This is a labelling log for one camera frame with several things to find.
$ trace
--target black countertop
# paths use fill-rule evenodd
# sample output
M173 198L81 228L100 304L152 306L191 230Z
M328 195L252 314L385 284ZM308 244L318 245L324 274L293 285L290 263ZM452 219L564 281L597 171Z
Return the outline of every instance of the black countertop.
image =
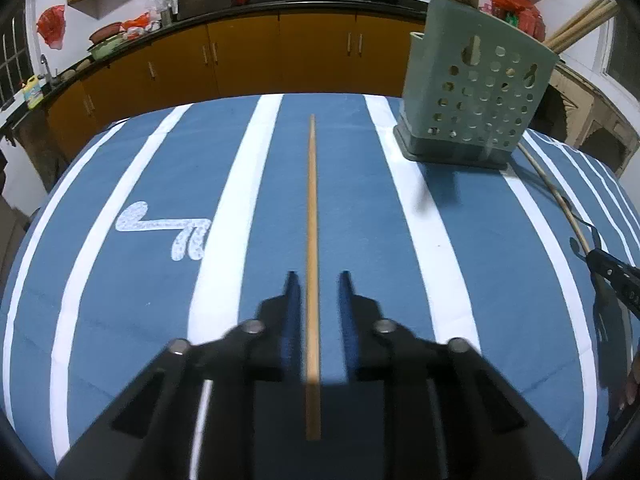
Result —
M44 99L37 105L36 109L47 107L55 99L62 94L75 81L87 77L101 67L108 65L110 62L125 56L129 52L137 48L141 48L153 41L162 38L167 34L172 34L184 28L194 27L201 23L214 22L223 18L232 18L234 16L242 16L254 12L265 12L269 10L297 10L297 9L333 9L333 10L350 10L361 12L374 12L385 14L388 16L397 16L408 20L425 20L427 15L427 3L421 0L248 0L244 6L231 6L228 9L216 10L187 20L175 22L169 27L163 27L155 32L142 36L136 40L132 40L124 44L123 47L112 52L108 56L98 61L94 61L91 65L79 73L75 74L68 81L51 89ZM7 118L4 125L0 125L0 138L9 133L9 129L15 127L28 115L30 111L26 103L21 104Z

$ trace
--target table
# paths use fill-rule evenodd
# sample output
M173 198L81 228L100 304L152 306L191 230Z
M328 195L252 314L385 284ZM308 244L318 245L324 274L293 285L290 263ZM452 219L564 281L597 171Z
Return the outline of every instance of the table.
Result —
M399 102L215 100L130 118L85 147L27 234L0 312L2 405L50 474L170 339L219 338L279 295L289 270L304 286L312 113L322 383L346 380L337 279L350 270L357 294L418 336L469 339L583 470L600 463L640 324L616 306L594 311L574 233L519 150L503 172L410 162L391 131ZM534 131L524 144L608 251L640 262L638 216L613 174ZM335 429L367 415L330 406L326 457L351 452L333 470L324 461L327 477L358 466L380 478L380 457L352 442L362 432Z

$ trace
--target hand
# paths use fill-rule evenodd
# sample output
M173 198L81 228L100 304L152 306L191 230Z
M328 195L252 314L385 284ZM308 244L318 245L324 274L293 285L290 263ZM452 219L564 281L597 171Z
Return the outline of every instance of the hand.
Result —
M632 405L636 397L638 396L638 384L640 384L640 348L634 356L634 361L631 363L631 371L626 378L625 391L620 398L620 409L622 410L626 405Z

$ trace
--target window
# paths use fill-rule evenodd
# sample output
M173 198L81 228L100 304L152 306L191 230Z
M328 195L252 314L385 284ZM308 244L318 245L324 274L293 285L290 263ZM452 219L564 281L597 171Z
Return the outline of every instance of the window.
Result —
M622 12L614 18L607 73L640 100L640 34Z
M11 19L0 28L0 104L16 94L33 75L27 50L24 6L20 6Z

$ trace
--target faucet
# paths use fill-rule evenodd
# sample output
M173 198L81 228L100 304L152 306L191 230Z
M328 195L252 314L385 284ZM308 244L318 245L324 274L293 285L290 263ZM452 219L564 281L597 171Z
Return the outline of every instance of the faucet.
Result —
M45 79L47 83L51 83L51 70L49 70L49 63L47 62L47 57L44 54L40 56L40 64L43 64L47 69L47 73L45 74Z

